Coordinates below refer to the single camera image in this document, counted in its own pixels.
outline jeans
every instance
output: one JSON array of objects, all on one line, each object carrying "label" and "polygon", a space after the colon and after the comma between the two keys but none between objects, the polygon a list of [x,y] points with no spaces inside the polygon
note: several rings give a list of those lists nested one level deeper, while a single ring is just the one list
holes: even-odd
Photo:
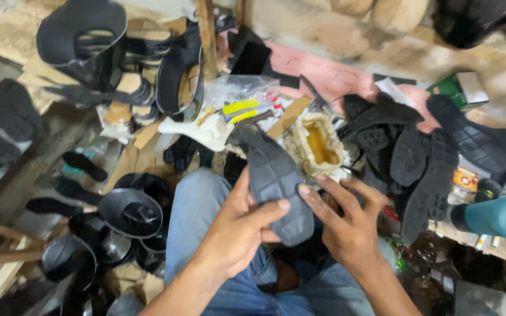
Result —
[{"label": "jeans", "polygon": [[[231,189],[223,177],[204,168],[179,183],[167,234],[166,284],[196,251]],[[395,262],[393,250],[382,239],[380,248],[390,263]],[[271,295],[257,287],[276,279],[271,256],[259,247],[249,266],[221,286],[202,315],[374,315],[360,286],[332,257],[296,290]]]}]

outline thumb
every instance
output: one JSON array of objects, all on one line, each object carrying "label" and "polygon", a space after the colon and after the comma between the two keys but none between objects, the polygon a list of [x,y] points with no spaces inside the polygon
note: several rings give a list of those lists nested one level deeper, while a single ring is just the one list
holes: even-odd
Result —
[{"label": "thumb", "polygon": [[256,227],[262,228],[284,217],[290,211],[288,200],[277,200],[263,204],[249,214],[248,221]]}]

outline glue container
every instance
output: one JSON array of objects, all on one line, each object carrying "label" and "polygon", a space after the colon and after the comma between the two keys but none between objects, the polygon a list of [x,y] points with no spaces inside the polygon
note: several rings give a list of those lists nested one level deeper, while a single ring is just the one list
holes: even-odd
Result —
[{"label": "glue container", "polygon": [[506,238],[506,197],[458,205],[452,210],[450,218],[461,231]]}]

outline small box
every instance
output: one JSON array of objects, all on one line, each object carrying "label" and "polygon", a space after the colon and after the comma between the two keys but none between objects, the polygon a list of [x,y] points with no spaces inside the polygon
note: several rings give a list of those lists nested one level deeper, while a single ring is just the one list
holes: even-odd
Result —
[{"label": "small box", "polygon": [[489,102],[488,94],[474,71],[452,74],[427,88],[432,95],[446,95],[460,110],[470,110]]}]

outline smartphone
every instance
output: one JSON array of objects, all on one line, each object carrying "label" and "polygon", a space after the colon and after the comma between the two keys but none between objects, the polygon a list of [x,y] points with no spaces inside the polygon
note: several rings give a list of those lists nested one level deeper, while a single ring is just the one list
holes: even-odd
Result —
[{"label": "smartphone", "polygon": [[247,42],[230,74],[260,75],[272,53],[272,49],[262,44]]}]

